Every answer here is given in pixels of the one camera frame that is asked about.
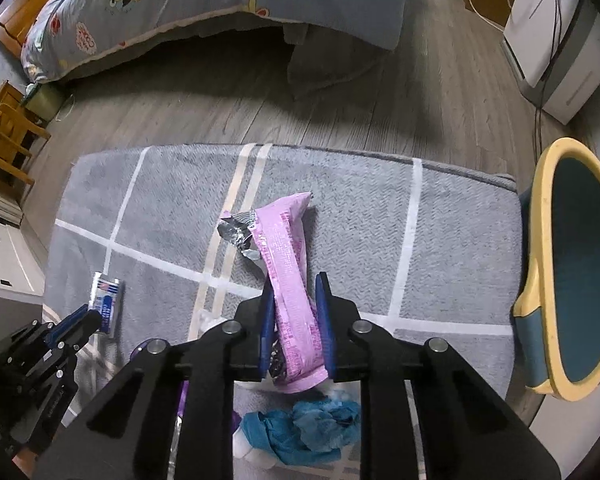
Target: pink snack bag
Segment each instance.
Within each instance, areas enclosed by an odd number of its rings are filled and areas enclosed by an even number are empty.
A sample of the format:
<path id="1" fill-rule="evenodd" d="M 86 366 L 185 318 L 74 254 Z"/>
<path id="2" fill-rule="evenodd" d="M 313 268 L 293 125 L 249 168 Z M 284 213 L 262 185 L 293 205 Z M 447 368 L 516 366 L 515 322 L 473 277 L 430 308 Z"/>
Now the pink snack bag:
<path id="1" fill-rule="evenodd" d="M 306 293 L 302 215 L 311 193 L 280 198 L 255 210 L 253 240 L 269 271 L 276 298 L 278 338 L 286 359 L 285 393 L 302 392 L 327 378 L 315 305 Z"/>

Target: blue cloth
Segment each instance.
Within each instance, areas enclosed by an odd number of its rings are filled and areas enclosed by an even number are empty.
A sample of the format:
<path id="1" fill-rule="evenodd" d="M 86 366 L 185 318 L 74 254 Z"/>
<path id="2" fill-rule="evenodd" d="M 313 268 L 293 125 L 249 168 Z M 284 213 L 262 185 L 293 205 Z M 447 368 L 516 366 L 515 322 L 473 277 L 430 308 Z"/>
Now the blue cloth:
<path id="1" fill-rule="evenodd" d="M 247 413 L 240 427 L 249 443 L 286 465 L 340 459 L 340 448 L 360 440 L 360 405 L 350 400 L 296 402 L 290 413 Z"/>

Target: bed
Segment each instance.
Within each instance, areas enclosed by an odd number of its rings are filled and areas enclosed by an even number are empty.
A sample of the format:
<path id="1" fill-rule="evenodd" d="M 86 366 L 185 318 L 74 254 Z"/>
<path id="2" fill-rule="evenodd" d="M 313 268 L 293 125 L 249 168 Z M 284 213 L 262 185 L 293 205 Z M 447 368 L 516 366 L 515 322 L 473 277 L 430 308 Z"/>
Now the bed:
<path id="1" fill-rule="evenodd" d="M 29 78 L 44 83 L 99 72 L 167 40 L 278 26 L 304 50 L 290 78 L 305 70 L 320 80 L 314 86 L 326 86 L 395 48 L 403 9 L 404 0 L 48 0 L 20 59 Z"/>

